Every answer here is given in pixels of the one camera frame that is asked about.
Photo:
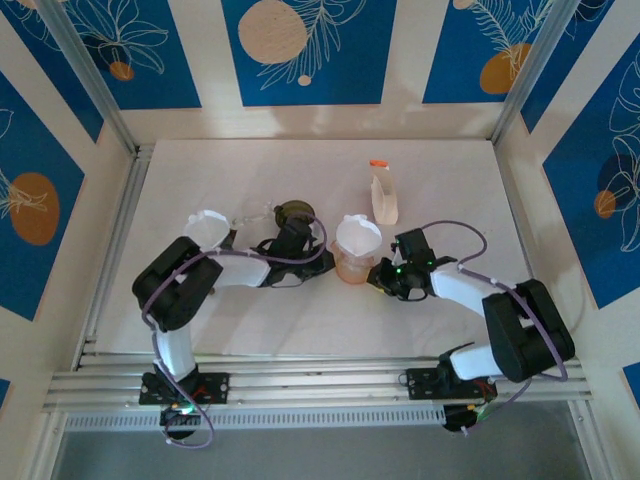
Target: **plastic cup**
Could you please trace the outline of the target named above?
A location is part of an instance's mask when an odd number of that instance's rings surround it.
[[[338,276],[352,285],[365,283],[381,244],[380,230],[366,215],[345,215],[331,244]]]

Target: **clear plastic cup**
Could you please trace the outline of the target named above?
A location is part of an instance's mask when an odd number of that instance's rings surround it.
[[[380,230],[366,215],[345,215],[331,244],[338,276],[352,285],[365,283],[375,265],[373,253],[381,244]]]

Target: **orange circle pattern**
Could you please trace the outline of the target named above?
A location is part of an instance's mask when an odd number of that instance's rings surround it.
[[[35,246],[48,244],[53,239],[60,220],[60,201],[55,186],[40,173],[23,173],[12,185],[31,197],[46,194],[39,204],[43,209],[21,205],[19,208],[12,208],[9,214],[13,229],[25,242]]]

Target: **vent grille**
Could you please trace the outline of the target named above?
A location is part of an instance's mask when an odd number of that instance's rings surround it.
[[[420,407],[363,407],[363,408],[296,408],[293,410],[228,410],[209,414],[220,430],[265,428],[327,428],[373,427],[393,425],[442,425],[445,423],[442,406]],[[104,414],[70,414],[67,432],[86,431],[149,431],[160,428],[159,412],[127,412]],[[175,430],[205,428],[194,417]]]

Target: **white table surface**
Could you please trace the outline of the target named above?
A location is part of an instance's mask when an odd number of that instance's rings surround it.
[[[461,220],[489,240],[472,262],[497,278],[522,281],[527,269],[498,172],[483,140],[179,140],[157,144],[118,267],[98,323],[99,352],[150,352],[149,330],[131,293],[136,276],[177,236],[190,214],[229,219],[252,205],[305,200],[326,224],[329,241],[345,214],[373,218],[370,159],[389,161],[400,218],[380,227],[377,258],[391,255],[395,234],[439,219]],[[235,247],[274,236],[275,223],[246,227]],[[427,231],[436,255],[476,251],[473,234],[454,226]],[[402,303],[329,272],[299,288],[229,287],[216,291],[191,322],[197,353],[346,356],[438,355],[487,338],[484,320],[430,297]]]

